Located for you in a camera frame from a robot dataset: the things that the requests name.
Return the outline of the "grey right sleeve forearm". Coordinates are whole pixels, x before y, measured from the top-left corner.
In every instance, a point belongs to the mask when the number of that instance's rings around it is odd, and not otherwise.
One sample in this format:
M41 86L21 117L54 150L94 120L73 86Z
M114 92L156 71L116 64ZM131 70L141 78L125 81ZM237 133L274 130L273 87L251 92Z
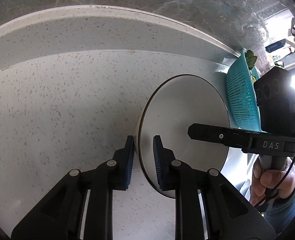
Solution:
M295 217L295 189L286 199L276 197L272 208L264 214L265 219L280 235Z

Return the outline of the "person's right hand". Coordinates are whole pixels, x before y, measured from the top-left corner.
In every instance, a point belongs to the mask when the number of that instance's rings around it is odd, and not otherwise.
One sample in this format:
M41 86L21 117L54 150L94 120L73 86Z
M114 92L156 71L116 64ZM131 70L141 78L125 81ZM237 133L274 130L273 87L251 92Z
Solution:
M286 166L283 171L280 170L266 170L263 171L260 166L260 161L257 159L253 166L252 185L250 186L249 202L255 206L265 196L266 189L274 188L280 180L287 174L286 178L278 186L278 198L288 198L295 189L295 166L290 168L292 159L290 157L286 160Z

